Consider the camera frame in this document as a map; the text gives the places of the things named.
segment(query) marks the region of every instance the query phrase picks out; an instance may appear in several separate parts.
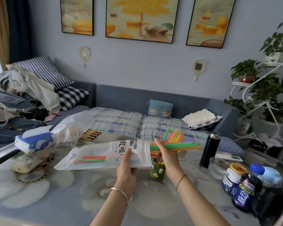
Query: curtain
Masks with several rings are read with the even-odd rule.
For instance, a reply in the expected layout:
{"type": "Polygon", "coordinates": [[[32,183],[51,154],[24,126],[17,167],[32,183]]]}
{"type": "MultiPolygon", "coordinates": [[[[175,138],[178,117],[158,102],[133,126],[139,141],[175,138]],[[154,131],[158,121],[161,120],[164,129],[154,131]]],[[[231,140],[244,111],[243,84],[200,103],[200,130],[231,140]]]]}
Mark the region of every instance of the curtain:
{"type": "Polygon", "coordinates": [[[10,31],[10,63],[34,57],[29,0],[5,0],[10,31]]]}
{"type": "Polygon", "coordinates": [[[0,63],[2,70],[9,64],[9,22],[5,0],[0,0],[0,63]]]}

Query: green cup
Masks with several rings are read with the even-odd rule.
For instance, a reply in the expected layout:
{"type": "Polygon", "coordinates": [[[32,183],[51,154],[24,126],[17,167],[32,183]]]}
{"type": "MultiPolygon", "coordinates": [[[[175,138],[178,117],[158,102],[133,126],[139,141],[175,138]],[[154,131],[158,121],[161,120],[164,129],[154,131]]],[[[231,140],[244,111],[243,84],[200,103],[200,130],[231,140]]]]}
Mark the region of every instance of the green cup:
{"type": "Polygon", "coordinates": [[[162,180],[164,178],[164,174],[166,172],[166,166],[164,164],[155,163],[152,160],[152,167],[150,170],[150,175],[152,178],[156,180],[162,180]]]}

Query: forearm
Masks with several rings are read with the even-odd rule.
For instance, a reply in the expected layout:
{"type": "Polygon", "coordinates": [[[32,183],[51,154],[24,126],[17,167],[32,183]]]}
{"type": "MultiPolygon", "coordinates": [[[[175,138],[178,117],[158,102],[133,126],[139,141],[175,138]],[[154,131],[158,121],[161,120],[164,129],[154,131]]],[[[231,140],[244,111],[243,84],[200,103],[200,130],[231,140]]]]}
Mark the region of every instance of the forearm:
{"type": "MultiPolygon", "coordinates": [[[[173,182],[175,186],[182,175],[183,172],[178,172],[178,179],[173,182]]],[[[230,226],[187,176],[183,177],[177,191],[195,226],[230,226]]]]}
{"type": "Polygon", "coordinates": [[[90,226],[120,226],[126,209],[126,198],[120,191],[112,190],[90,226]]]}

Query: electrical socket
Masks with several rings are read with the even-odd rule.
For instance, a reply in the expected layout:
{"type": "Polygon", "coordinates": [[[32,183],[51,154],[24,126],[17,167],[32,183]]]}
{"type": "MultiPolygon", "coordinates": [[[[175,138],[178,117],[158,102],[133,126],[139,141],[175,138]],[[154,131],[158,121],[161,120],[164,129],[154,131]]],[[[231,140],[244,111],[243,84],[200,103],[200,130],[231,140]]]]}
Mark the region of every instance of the electrical socket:
{"type": "Polygon", "coordinates": [[[88,57],[88,51],[87,50],[82,50],[82,56],[83,57],[88,57]]]}

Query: white remote control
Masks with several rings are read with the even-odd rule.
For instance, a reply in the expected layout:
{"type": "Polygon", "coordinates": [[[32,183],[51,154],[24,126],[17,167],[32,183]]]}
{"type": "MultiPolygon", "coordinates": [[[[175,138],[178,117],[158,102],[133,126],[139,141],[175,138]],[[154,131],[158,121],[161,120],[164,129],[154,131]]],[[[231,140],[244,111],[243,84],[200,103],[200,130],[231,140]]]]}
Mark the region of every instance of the white remote control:
{"type": "Polygon", "coordinates": [[[227,161],[235,161],[235,162],[243,162],[243,160],[239,156],[229,156],[229,155],[220,155],[216,154],[216,158],[227,160],[227,161]]]}

